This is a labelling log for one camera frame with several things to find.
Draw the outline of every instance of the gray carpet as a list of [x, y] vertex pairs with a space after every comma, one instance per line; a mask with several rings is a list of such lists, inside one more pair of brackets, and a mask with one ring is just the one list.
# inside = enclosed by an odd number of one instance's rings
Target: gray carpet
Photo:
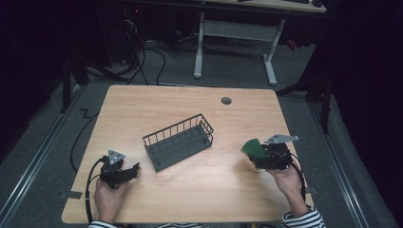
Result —
[[[165, 58], [165, 66], [159, 81], [161, 86], [176, 84], [274, 90], [296, 83], [315, 49], [311, 46], [292, 51], [288, 47], [279, 46], [273, 59], [278, 85], [269, 86], [261, 56], [254, 52], [261, 52], [264, 45], [257, 44], [249, 47], [253, 54], [244, 53], [244, 51], [237, 53], [236, 50], [239, 48], [237, 45], [225, 47], [220, 51], [206, 50], [202, 77], [198, 80], [193, 78], [195, 47], [166, 47], [158, 43], [147, 44], [147, 47], [154, 47], [154, 50], [158, 50]], [[220, 45], [214, 45], [208, 48], [219, 47]], [[139, 72], [133, 85], [144, 85], [144, 77], [152, 84], [156, 81], [162, 66], [163, 57], [159, 53], [152, 50], [146, 51], [144, 76]], [[115, 66], [113, 70], [119, 71], [121, 68], [122, 66]], [[108, 87], [114, 84], [118, 83], [104, 77], [91, 77], [90, 84], [75, 93], [79, 94], [76, 103], [65, 116], [66, 120], [49, 147], [45, 162], [21, 203], [12, 213], [8, 227], [86, 227], [86, 225], [68, 225], [61, 221], [66, 199], [61, 199], [60, 196], [63, 191], [70, 189], [75, 178], [69, 156], [74, 141], [88, 122], [85, 111], [82, 109], [87, 109], [87, 116], [97, 113], [102, 106]], [[1, 163], [1, 205], [6, 204], [52, 124], [59, 117], [58, 112], [62, 107], [61, 96], [59, 85], [48, 103], [31, 120], [29, 129], [11, 154]], [[336, 179], [328, 147], [323, 140], [323, 133], [317, 126], [317, 119], [312, 112], [316, 104], [306, 104], [303, 92], [295, 92], [278, 99], [290, 133], [300, 138], [298, 142], [295, 142], [295, 147], [309, 185], [317, 190], [317, 193], [313, 195], [314, 202], [323, 215], [327, 227], [355, 227], [354, 217]], [[86, 128], [73, 151], [76, 167], [80, 164], [94, 125], [95, 121]], [[388, 208], [377, 193], [365, 166], [356, 154], [339, 116], [335, 99], [332, 99], [329, 130], [329, 137], [365, 212], [368, 226], [397, 227]], [[237, 224], [210, 225], [211, 227], [239, 227]]]

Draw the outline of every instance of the black wire basket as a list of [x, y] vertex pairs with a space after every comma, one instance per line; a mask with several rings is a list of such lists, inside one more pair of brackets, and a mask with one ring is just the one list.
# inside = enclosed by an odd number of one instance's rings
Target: black wire basket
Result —
[[156, 172], [180, 162], [213, 143], [213, 128], [198, 114], [143, 137]]

